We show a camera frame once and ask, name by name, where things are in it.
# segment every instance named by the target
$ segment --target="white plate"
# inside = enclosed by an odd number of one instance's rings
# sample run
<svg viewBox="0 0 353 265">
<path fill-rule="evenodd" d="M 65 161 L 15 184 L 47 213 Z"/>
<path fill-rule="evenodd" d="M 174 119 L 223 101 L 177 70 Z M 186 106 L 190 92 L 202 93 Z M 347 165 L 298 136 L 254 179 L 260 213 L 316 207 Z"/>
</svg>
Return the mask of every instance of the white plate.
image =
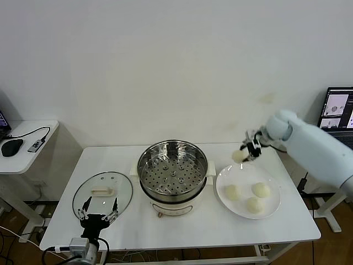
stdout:
<svg viewBox="0 0 353 265">
<path fill-rule="evenodd" d="M 216 190 L 222 203 L 232 212 L 250 219 L 262 219 L 272 215 L 281 204 L 281 193 L 277 183 L 271 175 L 263 168 L 254 166 L 252 163 L 244 163 L 243 169 L 240 164 L 224 168 L 217 176 Z M 252 192 L 252 185 L 264 182 L 271 189 L 271 196 L 259 198 L 264 206 L 262 212 L 253 214 L 248 211 L 246 203 L 250 197 L 257 197 Z M 240 188 L 240 199 L 229 200 L 226 196 L 226 186 L 237 185 Z"/>
</svg>

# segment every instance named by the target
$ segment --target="computer mouse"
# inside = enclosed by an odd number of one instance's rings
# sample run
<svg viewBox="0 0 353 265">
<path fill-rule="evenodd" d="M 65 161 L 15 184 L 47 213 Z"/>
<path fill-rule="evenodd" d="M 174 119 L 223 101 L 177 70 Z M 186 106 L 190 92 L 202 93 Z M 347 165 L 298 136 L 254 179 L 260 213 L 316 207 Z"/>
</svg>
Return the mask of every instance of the computer mouse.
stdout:
<svg viewBox="0 0 353 265">
<path fill-rule="evenodd" d="M 4 157 L 14 156 L 17 154 L 22 144 L 22 139 L 10 140 L 2 145 L 1 153 Z"/>
</svg>

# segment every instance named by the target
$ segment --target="white wall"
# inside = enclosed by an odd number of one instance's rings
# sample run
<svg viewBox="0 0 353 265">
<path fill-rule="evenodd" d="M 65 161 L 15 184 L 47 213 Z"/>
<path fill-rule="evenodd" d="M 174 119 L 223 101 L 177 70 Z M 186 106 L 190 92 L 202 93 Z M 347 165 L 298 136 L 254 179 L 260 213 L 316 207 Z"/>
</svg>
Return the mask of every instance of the white wall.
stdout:
<svg viewBox="0 0 353 265">
<path fill-rule="evenodd" d="M 0 1 L 0 87 L 83 146 L 243 138 L 353 84 L 353 2 Z"/>
</svg>

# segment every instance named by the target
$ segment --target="laptop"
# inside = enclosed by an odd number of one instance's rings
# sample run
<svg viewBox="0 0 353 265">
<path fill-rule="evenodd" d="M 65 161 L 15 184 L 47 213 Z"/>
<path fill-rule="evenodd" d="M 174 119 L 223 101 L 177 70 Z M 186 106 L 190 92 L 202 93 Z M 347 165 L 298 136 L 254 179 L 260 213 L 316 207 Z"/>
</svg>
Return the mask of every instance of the laptop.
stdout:
<svg viewBox="0 0 353 265">
<path fill-rule="evenodd" d="M 11 127 L 0 110 L 0 141 L 4 136 L 8 135 L 10 131 Z"/>
<path fill-rule="evenodd" d="M 329 87 L 318 127 L 353 149 L 353 87 Z"/>
</svg>

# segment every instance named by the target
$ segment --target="table leg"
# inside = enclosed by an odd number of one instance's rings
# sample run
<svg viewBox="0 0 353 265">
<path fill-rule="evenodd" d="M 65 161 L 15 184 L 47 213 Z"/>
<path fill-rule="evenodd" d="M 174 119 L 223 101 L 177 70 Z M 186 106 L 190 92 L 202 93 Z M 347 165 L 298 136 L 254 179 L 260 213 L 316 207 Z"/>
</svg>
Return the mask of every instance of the table leg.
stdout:
<svg viewBox="0 0 353 265">
<path fill-rule="evenodd" d="M 255 248 L 256 256 L 261 257 L 261 252 L 260 252 L 260 249 L 259 249 L 259 245 L 254 245 L 254 248 Z"/>
<path fill-rule="evenodd" d="M 10 187 L 7 187 L 4 183 L 0 185 L 0 197 L 10 204 L 13 208 L 27 217 L 33 223 L 41 226 L 43 218 L 36 213 L 30 206 L 25 204 L 20 198 L 15 196 L 11 191 Z"/>
<path fill-rule="evenodd" d="M 100 256 L 100 262 L 99 262 L 100 264 L 104 263 L 105 257 L 106 257 L 106 251 L 102 251 Z"/>
<path fill-rule="evenodd" d="M 288 250 L 290 250 L 292 247 L 294 247 L 298 243 L 299 242 L 271 245 L 274 248 L 271 251 L 269 251 L 268 254 L 266 255 L 266 257 L 269 258 L 269 261 L 267 264 L 269 264 L 269 263 L 273 262 L 275 259 L 281 257 L 284 253 L 286 253 Z"/>
<path fill-rule="evenodd" d="M 44 208 L 45 208 L 45 205 L 38 205 L 38 206 L 35 208 L 35 211 L 36 211 L 36 213 L 41 214 L 41 213 L 44 211 Z M 29 220 L 28 223 L 27 223 L 27 225 L 26 225 L 26 227 L 25 227 L 24 230 L 22 231 L 22 233 L 23 233 L 23 234 L 32 233 L 35 227 L 38 227 L 38 226 L 40 226 L 40 227 L 42 227 L 42 226 L 43 226 L 43 227 L 48 226 L 50 220 L 51 220 L 51 218 L 44 218 L 44 219 L 42 220 L 42 223 L 41 223 L 40 225 L 38 225 L 38 224 L 32 222 L 31 220 Z M 23 236 L 22 236 L 23 239 L 20 238 L 20 239 L 18 240 L 18 242 L 20 242 L 20 243 L 26 243 L 30 236 L 31 236 L 31 234 L 23 235 Z"/>
<path fill-rule="evenodd" d="M 327 202 L 325 202 L 323 198 L 315 198 L 315 201 L 320 207 L 314 211 L 314 218 L 325 218 L 334 233 L 342 232 L 331 210 L 345 198 L 347 198 L 346 194 L 341 191 L 336 192 Z"/>
</svg>

